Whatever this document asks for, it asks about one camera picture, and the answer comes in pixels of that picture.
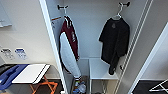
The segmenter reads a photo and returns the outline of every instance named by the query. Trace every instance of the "sleeve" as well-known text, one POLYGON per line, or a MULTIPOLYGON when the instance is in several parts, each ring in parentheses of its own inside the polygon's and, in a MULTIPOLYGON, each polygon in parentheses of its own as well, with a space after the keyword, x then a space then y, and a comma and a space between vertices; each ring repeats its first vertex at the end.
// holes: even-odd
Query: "sleeve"
POLYGON ((117 55, 119 57, 124 56, 127 54, 128 51, 128 44, 129 44, 129 34, 130 28, 128 26, 127 29, 123 29, 119 31, 118 39, 117 39, 117 55))
POLYGON ((100 35, 100 37, 99 37, 99 41, 101 41, 101 42, 104 41, 105 32, 106 32, 106 30, 107 30, 107 24, 108 24, 108 21, 107 21, 106 24, 104 25, 104 28, 103 28, 103 30, 102 30, 102 33, 101 33, 101 35, 100 35))

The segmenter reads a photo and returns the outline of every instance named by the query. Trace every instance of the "ironing board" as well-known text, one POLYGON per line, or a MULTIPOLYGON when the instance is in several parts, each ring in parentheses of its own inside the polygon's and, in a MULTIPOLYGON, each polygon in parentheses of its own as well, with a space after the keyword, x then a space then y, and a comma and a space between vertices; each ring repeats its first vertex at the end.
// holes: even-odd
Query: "ironing board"
POLYGON ((152 89, 150 89, 149 91, 150 92, 153 92, 153 91, 165 91, 166 93, 168 93, 168 89, 166 89, 163 84, 166 83, 168 81, 167 80, 164 80, 163 82, 161 82, 160 84, 156 85, 155 87, 153 87, 152 89))
POLYGON ((47 64, 28 64, 18 75, 13 79, 12 83, 27 83, 30 84, 33 90, 32 94, 35 94, 40 85, 48 85, 51 89, 51 94, 54 94, 57 83, 49 82, 45 77, 45 72, 48 70, 50 65, 47 64), (44 77, 45 82, 39 83, 39 81, 44 77))

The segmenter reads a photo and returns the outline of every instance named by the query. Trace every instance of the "clothes hanger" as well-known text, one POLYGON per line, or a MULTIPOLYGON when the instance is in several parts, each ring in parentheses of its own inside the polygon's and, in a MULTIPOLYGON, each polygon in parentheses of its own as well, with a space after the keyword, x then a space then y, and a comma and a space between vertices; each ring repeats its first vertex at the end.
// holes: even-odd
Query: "clothes hanger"
POLYGON ((115 16, 112 17, 112 19, 114 19, 114 20, 119 20, 120 18, 122 18, 122 16, 120 15, 120 13, 122 11, 122 8, 123 8, 124 4, 123 3, 119 3, 119 4, 121 5, 120 11, 117 13, 117 15, 115 15, 115 16))

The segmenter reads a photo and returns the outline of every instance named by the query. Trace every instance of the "shelf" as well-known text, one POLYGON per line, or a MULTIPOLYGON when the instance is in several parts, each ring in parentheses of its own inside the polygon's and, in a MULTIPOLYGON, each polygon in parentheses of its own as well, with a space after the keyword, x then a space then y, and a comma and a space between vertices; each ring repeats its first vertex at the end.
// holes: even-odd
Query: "shelf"
POLYGON ((116 73, 114 75, 108 73, 110 65, 100 58, 90 58, 89 65, 90 79, 118 80, 116 73))

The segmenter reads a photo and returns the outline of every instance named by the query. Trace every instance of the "closet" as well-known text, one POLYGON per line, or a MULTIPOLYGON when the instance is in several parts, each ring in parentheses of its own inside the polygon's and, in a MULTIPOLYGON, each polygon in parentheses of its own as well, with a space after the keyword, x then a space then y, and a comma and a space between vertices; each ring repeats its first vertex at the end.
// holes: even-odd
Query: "closet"
POLYGON ((80 59, 77 63, 82 75, 88 76, 87 94, 96 92, 102 93, 103 91, 106 91, 106 94, 126 94, 126 92, 129 92, 136 76, 144 64, 145 58, 148 56, 153 44, 160 34, 158 32, 153 34, 152 28, 146 31, 147 26, 150 25, 152 27, 152 25, 156 25, 154 23, 162 23, 159 25, 159 29, 157 29, 162 32, 161 29, 165 21, 161 22, 164 18, 160 17, 160 15, 163 13, 157 10, 160 14, 156 16, 162 18, 161 21, 158 21, 154 19, 153 12, 154 9, 160 6, 158 2, 153 0, 40 0, 64 91, 67 94, 71 94, 73 76, 62 69, 60 63, 60 56, 58 54, 59 34, 62 23, 65 20, 63 17, 65 11, 64 9, 58 10, 57 5, 68 6, 66 15, 68 15, 73 22, 79 42, 80 59), (106 79, 103 78, 102 75, 106 75, 109 65, 100 59, 102 43, 99 42, 98 38, 106 21, 116 15, 120 10, 119 2, 124 4, 130 2, 130 6, 124 6, 120 13, 122 18, 130 26, 129 50, 127 55, 120 58, 115 74, 112 75, 110 79, 106 79), (102 70, 101 72, 104 71, 104 73, 99 73, 99 71, 95 70, 96 67, 101 68, 99 71, 102 70), (101 91, 97 91, 100 90, 100 87, 96 89, 96 86, 98 86, 96 84, 98 82, 104 83, 104 85, 102 85, 104 89, 101 91))

